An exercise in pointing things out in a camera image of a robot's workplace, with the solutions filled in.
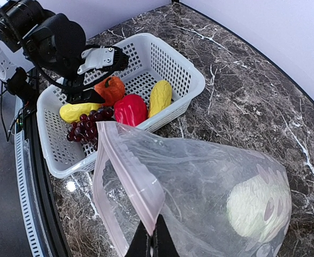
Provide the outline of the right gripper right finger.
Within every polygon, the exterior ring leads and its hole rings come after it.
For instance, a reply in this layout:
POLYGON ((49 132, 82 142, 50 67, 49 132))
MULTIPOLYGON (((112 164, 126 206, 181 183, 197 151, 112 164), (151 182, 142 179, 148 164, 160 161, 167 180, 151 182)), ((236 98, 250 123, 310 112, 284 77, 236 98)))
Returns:
POLYGON ((161 214, 158 215, 154 234, 152 236, 152 256, 156 257, 179 257, 173 243, 170 232, 161 214))

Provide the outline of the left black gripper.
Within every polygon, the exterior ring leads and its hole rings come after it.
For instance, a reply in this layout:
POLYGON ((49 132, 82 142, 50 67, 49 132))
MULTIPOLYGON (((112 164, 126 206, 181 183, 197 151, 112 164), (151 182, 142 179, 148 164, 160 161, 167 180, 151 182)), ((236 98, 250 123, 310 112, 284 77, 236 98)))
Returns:
POLYGON ((94 89, 90 81, 85 78, 85 74, 76 75, 73 79, 62 78, 58 88, 66 96, 66 103, 82 104, 96 103, 103 104, 105 99, 94 89))

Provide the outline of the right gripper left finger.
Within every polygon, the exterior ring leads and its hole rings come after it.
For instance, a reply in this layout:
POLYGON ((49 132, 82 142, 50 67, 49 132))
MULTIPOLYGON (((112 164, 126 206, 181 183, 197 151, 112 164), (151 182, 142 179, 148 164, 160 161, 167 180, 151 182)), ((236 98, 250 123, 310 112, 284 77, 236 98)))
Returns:
POLYGON ((151 257, 152 238, 140 221, 125 257, 151 257))

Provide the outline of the orange toy pumpkin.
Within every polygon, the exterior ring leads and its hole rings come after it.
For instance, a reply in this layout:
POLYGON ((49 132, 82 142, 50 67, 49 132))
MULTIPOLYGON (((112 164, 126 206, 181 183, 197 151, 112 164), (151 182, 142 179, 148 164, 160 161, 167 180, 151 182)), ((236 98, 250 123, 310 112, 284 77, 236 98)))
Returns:
POLYGON ((109 77, 94 87, 95 91, 105 100, 104 107, 112 107, 125 96, 125 85, 119 77, 109 77))

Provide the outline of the white plastic basket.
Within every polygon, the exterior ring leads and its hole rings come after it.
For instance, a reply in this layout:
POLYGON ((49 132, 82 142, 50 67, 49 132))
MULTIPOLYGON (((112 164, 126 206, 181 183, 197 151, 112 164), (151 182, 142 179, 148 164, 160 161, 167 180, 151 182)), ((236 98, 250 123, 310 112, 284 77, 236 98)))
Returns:
MULTIPOLYGON (((155 132, 178 118, 191 100, 205 87, 202 73, 182 54, 149 33, 128 37, 116 46, 129 56, 126 70, 115 72, 125 84, 127 94, 137 94, 149 103, 153 86, 166 80, 172 86, 172 103, 138 128, 155 132)), ((43 157, 49 172, 56 178, 66 178, 79 171, 92 171, 97 154, 92 145, 82 145, 66 139, 68 124, 62 120, 59 109, 66 104, 66 96, 54 86, 48 86, 37 101, 37 125, 43 157)))

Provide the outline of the clear zip top bag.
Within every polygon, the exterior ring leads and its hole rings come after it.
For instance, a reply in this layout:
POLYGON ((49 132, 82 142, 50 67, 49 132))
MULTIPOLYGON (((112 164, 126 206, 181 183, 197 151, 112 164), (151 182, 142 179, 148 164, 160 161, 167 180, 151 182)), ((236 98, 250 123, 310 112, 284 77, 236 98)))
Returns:
POLYGON ((254 150, 184 138, 163 138, 117 122, 99 122, 93 196, 119 256, 141 221, 153 236, 161 214, 180 256, 276 256, 290 223, 267 243, 238 235, 227 216, 235 185, 287 172, 254 150))

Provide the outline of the white toy cauliflower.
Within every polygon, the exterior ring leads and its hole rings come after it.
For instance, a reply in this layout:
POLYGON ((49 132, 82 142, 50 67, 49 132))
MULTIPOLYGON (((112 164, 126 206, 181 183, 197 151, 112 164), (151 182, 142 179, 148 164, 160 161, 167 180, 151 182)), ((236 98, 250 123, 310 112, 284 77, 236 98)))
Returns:
POLYGON ((288 223, 292 209, 288 181, 254 176, 234 186, 226 207, 238 235, 267 243, 288 223))

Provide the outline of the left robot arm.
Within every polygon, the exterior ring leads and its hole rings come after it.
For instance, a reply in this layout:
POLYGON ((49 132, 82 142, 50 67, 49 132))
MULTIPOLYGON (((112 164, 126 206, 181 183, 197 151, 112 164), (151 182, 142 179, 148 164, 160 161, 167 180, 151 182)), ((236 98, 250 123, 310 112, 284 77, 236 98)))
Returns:
POLYGON ((86 34, 66 15, 44 9, 38 1, 7 1, 0 7, 0 40, 12 52, 23 49, 25 58, 49 84, 62 90, 68 103, 104 103, 78 74, 84 64, 86 34))

